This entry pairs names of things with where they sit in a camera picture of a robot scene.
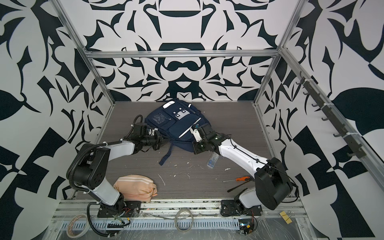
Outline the navy blue student backpack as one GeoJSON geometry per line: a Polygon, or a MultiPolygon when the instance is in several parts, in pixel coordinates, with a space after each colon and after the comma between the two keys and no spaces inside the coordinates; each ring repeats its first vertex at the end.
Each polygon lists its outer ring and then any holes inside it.
{"type": "Polygon", "coordinates": [[[167,138],[171,144],[167,154],[159,161],[162,166],[171,156],[173,147],[194,152],[194,128],[208,124],[209,120],[192,104],[171,100],[152,111],[146,117],[145,123],[157,128],[163,138],[167,138]]]}

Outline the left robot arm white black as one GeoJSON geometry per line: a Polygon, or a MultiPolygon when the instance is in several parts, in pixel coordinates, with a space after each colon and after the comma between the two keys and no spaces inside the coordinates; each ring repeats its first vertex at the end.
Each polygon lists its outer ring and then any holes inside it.
{"type": "Polygon", "coordinates": [[[74,190],[91,195],[98,203],[121,208],[124,197],[106,179],[108,163],[114,159],[143,151],[158,150],[169,142],[157,128],[146,123],[134,124],[129,134],[115,142],[84,144],[67,170],[66,177],[74,190]]]}

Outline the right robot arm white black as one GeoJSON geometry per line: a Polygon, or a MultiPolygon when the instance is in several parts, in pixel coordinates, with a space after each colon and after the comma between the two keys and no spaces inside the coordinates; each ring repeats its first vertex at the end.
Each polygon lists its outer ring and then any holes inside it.
{"type": "Polygon", "coordinates": [[[214,152],[230,159],[251,176],[254,187],[238,196],[241,206],[246,209],[263,205],[269,210],[275,210],[292,192],[293,184],[279,159],[258,156],[240,146],[230,136],[217,133],[209,124],[194,125],[191,132],[195,137],[195,154],[214,152]]]}

